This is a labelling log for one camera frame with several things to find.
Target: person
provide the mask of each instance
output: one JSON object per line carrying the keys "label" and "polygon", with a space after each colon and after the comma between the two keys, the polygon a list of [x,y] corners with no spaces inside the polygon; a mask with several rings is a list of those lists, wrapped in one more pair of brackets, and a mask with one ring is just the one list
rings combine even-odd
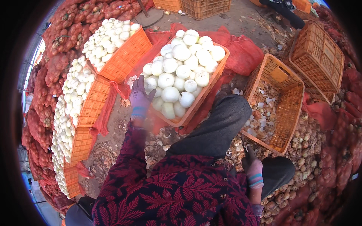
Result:
{"label": "person", "polygon": [[92,209],[95,199],[83,196],[72,205],[66,215],[66,226],[93,226]]}
{"label": "person", "polygon": [[147,178],[142,125],[155,91],[146,94],[143,75],[133,83],[131,120],[94,205],[94,224],[258,225],[261,200],[288,183],[295,168],[285,157],[261,162],[250,147],[245,172],[236,173],[224,159],[252,113],[246,99],[218,95],[210,117],[171,145]]}
{"label": "person", "polygon": [[293,5],[292,0],[259,0],[259,2],[272,8],[288,19],[290,25],[294,27],[294,29],[302,29],[304,25],[306,25],[300,17],[293,13],[295,6]]}

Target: dirt ground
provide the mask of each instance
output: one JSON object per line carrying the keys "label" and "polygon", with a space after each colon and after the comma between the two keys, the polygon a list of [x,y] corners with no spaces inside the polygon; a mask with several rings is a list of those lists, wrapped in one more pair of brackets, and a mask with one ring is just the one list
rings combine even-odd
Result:
{"label": "dirt ground", "polygon": [[[200,31],[216,31],[220,26],[225,26],[232,35],[245,35],[253,40],[260,48],[265,46],[278,49],[278,45],[286,47],[286,41],[290,34],[274,21],[263,19],[257,12],[262,8],[254,5],[249,0],[232,0],[231,10],[222,14],[214,15],[201,21],[197,21],[188,15],[180,14],[164,15],[155,24],[159,31],[170,29],[174,22],[182,23],[185,27]],[[237,75],[229,84],[221,87],[222,91],[231,93],[233,88],[245,89],[248,77]],[[79,176],[80,184],[90,197],[96,198],[106,178],[110,167],[115,164],[119,150],[122,146],[127,123],[131,115],[131,106],[121,105],[121,98],[117,95],[115,104],[108,121],[108,135],[98,135],[96,144],[88,160],[83,161],[95,178],[89,179]],[[172,127],[161,129],[157,136],[150,133],[147,137],[145,156],[147,161],[148,175],[153,165],[165,155],[164,146],[171,145],[181,139]]]}

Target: gloved hand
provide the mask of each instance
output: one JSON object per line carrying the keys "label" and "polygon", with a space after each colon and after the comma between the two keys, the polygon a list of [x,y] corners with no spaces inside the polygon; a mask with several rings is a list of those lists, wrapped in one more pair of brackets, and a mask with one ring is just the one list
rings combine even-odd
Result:
{"label": "gloved hand", "polygon": [[130,95],[131,106],[133,112],[131,119],[140,117],[145,119],[148,108],[155,97],[156,89],[153,89],[150,94],[146,94],[143,85],[143,75],[140,75],[138,79],[133,82],[133,87]]}
{"label": "gloved hand", "polygon": [[247,150],[248,152],[245,152],[246,157],[242,158],[241,162],[243,163],[244,171],[247,174],[249,187],[261,188],[264,186],[262,177],[263,164],[260,159],[255,156],[254,150],[250,146],[247,146]]}

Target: gray pants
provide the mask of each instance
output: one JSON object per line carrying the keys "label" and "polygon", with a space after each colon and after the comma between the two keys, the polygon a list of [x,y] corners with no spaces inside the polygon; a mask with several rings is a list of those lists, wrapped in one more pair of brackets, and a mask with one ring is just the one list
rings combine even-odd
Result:
{"label": "gray pants", "polygon": [[[249,119],[252,109],[247,100],[231,94],[215,103],[210,117],[189,136],[174,143],[165,157],[171,155],[204,155],[215,159],[224,158],[232,139]],[[263,161],[262,199],[294,176],[293,163],[285,157],[267,157]]]}

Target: concrete floor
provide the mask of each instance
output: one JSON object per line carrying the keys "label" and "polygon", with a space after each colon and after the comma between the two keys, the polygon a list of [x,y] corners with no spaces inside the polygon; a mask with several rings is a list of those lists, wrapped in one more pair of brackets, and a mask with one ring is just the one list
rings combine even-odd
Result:
{"label": "concrete floor", "polygon": [[[180,14],[164,15],[164,17],[155,24],[159,26],[159,31],[170,30],[170,24],[174,22],[182,23],[188,29],[200,30],[200,31],[217,31],[220,26],[224,25],[235,36],[245,35],[253,40],[253,42],[260,48],[264,46],[277,48],[275,38],[284,40],[281,35],[268,30],[264,26],[260,26],[261,16],[256,11],[261,9],[254,5],[249,0],[232,0],[231,10],[229,12],[214,15],[212,17],[197,21],[188,15],[181,16]],[[274,28],[282,28],[279,25],[273,24]],[[109,134],[105,137],[98,135],[96,144],[91,152],[88,160],[83,161],[86,167],[94,173],[94,179],[83,178],[79,176],[79,181],[84,188],[87,195],[96,198],[99,194],[100,188],[105,180],[110,167],[115,163],[115,160],[119,154],[120,147],[122,146],[125,132],[127,130],[127,123],[130,119],[131,107],[124,107],[121,105],[121,98],[117,95],[115,104],[112,109],[108,121]],[[168,139],[162,139],[163,144],[172,144],[175,142],[176,135],[174,130],[169,131],[172,136]],[[155,146],[152,148],[152,153],[146,154],[154,158],[153,160],[160,160],[165,152],[162,147]]]}

